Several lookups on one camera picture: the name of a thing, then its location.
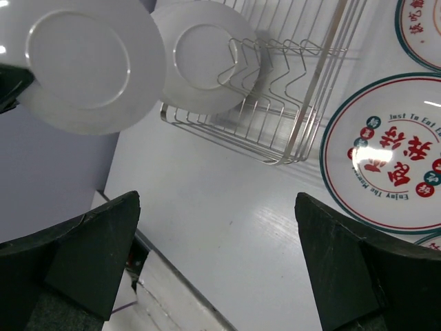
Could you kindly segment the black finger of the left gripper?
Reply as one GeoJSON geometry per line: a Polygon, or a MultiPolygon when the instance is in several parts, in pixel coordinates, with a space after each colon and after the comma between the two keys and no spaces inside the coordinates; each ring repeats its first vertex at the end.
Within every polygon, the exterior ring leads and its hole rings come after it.
{"type": "Polygon", "coordinates": [[[1,64],[1,112],[15,109],[18,96],[34,81],[34,75],[25,68],[1,64]]]}

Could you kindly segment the orange sunburst plate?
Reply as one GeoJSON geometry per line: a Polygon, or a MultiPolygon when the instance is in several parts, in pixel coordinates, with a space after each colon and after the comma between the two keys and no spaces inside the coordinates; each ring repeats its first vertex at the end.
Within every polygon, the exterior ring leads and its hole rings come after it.
{"type": "Polygon", "coordinates": [[[394,27],[404,52],[419,65],[440,72],[440,1],[397,2],[394,27]]]}

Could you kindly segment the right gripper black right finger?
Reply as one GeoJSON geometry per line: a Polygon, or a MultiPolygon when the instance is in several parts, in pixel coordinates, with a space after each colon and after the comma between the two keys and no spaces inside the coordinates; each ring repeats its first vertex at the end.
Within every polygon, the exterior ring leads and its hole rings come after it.
{"type": "Polygon", "coordinates": [[[301,192],[295,215],[323,330],[439,330],[440,251],[301,192]]]}

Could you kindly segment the green red rimmed plate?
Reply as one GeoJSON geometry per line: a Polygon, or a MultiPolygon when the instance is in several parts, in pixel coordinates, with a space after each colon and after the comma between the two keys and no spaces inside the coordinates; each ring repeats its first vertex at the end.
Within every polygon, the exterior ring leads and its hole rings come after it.
{"type": "Polygon", "coordinates": [[[152,13],[166,56],[160,100],[196,114],[231,110],[246,97],[260,70],[249,22],[216,1],[189,1],[152,13]]]}

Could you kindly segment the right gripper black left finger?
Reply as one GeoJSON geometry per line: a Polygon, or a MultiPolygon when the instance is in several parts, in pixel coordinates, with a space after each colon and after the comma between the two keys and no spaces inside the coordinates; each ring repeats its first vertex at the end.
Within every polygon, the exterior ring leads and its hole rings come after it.
{"type": "Polygon", "coordinates": [[[127,192],[63,223],[1,244],[2,330],[101,330],[141,213],[127,192]]]}

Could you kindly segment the teal lettered rim plate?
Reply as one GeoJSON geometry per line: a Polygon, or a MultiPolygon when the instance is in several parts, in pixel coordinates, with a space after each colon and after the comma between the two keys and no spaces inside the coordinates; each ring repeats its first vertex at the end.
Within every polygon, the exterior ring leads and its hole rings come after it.
{"type": "Polygon", "coordinates": [[[165,84],[165,48],[140,1],[2,1],[1,67],[23,74],[3,105],[76,134],[142,120],[165,84]]]}
{"type": "Polygon", "coordinates": [[[418,239],[415,242],[415,244],[440,252],[441,251],[441,234],[440,234],[440,232],[434,232],[434,233],[429,234],[425,237],[422,237],[421,239],[418,239]]]}

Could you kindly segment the red character plate green rim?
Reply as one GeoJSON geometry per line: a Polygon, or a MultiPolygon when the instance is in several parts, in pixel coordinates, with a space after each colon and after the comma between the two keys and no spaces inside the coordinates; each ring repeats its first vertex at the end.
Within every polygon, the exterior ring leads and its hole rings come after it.
{"type": "Polygon", "coordinates": [[[330,118],[320,171],[349,216],[396,234],[440,230],[440,75],[395,74],[351,95],[330,118]]]}

